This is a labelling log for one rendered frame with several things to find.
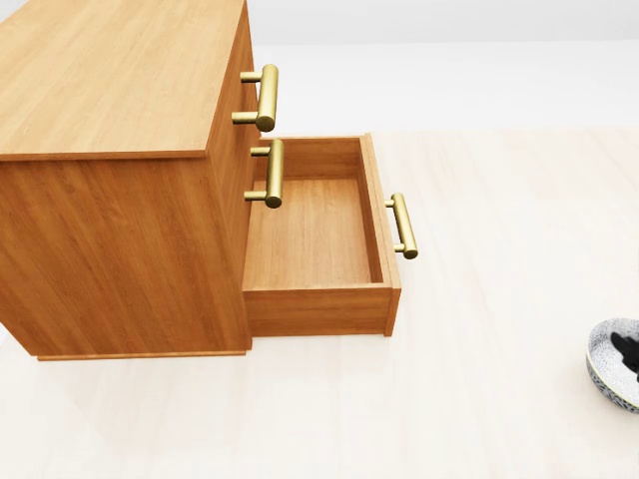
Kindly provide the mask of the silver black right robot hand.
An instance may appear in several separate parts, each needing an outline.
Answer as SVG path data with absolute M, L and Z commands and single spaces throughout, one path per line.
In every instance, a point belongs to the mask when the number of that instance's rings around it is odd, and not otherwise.
M 610 338 L 615 349 L 622 354 L 622 363 L 637 375 L 639 383 L 639 341 L 617 332 L 612 332 Z

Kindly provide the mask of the black white patterned bowl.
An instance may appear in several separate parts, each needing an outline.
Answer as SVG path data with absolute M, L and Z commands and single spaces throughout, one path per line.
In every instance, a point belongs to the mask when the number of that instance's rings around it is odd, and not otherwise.
M 615 405 L 639 414 L 637 375 L 622 363 L 622 354 L 611 342 L 611 333 L 639 341 L 639 319 L 610 318 L 596 324 L 587 339 L 588 374 L 599 391 Z

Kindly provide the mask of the wooden cabinet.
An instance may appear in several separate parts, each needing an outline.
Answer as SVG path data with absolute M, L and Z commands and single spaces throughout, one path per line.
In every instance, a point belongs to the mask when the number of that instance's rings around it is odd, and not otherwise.
M 246 0 L 0 22 L 0 324 L 40 359 L 241 354 L 246 239 L 207 143 Z

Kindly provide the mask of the open wooden drawer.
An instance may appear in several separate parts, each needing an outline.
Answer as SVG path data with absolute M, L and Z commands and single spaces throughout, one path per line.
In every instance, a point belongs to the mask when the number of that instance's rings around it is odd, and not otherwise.
M 390 336 L 401 283 L 371 135 L 283 143 L 282 205 L 251 206 L 252 336 Z

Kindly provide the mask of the closed wooden drawer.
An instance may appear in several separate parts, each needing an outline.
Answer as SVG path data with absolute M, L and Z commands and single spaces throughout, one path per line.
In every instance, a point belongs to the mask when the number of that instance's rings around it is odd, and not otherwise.
M 255 141 L 252 135 L 223 137 L 213 140 L 210 148 L 227 230 L 236 242 L 244 241 L 247 234 L 249 206 L 244 191 L 249 189 L 253 174 L 250 148 Z
M 242 72 L 254 70 L 254 57 L 247 1 L 243 2 L 235 38 L 218 98 L 208 148 L 227 146 L 233 141 L 255 145 L 261 133 L 255 125 L 234 125 L 232 112 L 254 112 L 258 99 L 256 87 L 241 82 Z

